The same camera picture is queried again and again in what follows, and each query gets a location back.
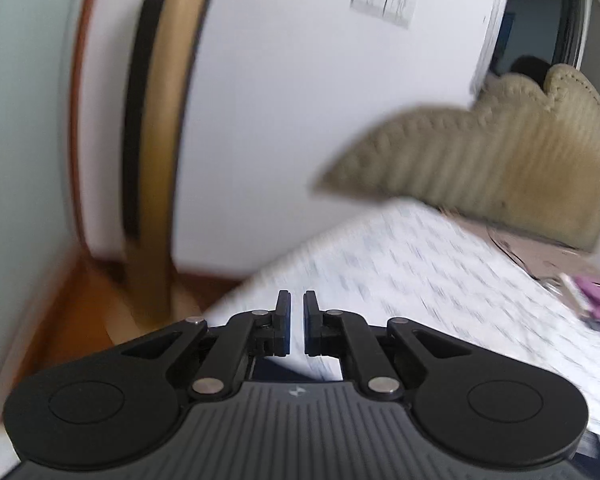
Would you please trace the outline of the white bedsheet with blue script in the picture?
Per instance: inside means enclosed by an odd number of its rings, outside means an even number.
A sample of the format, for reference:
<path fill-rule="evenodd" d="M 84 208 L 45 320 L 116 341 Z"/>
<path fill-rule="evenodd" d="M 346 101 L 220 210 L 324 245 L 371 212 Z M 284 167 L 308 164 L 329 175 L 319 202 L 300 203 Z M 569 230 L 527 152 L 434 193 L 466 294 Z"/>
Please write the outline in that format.
<path fill-rule="evenodd" d="M 370 325 L 409 318 L 440 332 L 564 376 L 583 393 L 588 431 L 600 438 L 600 332 L 495 247 L 436 210 L 393 200 L 315 237 L 210 307 L 212 326 L 274 304 L 291 292 L 291 350 L 282 365 L 340 378 L 332 358 L 303 350 L 302 296 Z"/>

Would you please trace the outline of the olive green upholstered headboard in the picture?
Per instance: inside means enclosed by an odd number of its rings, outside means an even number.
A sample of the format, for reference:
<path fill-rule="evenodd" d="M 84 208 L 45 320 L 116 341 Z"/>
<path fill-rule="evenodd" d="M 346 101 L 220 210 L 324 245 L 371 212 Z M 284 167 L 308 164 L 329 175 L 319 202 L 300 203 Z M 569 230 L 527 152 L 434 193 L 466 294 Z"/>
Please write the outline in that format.
<path fill-rule="evenodd" d="M 600 94 L 557 64 L 495 78 L 471 108 L 418 106 L 350 144 L 320 188 L 411 197 L 592 252 L 600 240 Z"/>

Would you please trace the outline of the dark window with white frame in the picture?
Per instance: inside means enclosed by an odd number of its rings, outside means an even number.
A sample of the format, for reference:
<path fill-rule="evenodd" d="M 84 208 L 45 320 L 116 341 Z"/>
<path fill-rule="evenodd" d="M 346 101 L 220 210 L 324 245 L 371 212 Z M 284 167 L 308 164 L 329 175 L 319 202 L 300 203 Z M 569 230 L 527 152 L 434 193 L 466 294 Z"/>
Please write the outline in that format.
<path fill-rule="evenodd" d="M 490 72 L 525 55 L 577 68 L 600 94 L 600 0 L 507 0 Z"/>

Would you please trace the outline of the white wall socket plate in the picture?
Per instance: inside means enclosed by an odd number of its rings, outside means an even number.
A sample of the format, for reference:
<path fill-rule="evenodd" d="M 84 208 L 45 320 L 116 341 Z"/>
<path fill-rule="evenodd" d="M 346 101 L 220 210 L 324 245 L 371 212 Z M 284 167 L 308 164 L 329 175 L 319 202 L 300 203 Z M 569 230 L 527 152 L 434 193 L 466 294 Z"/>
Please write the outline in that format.
<path fill-rule="evenodd" d="M 350 0 L 350 8 L 355 12 L 408 29 L 415 13 L 416 0 Z"/>

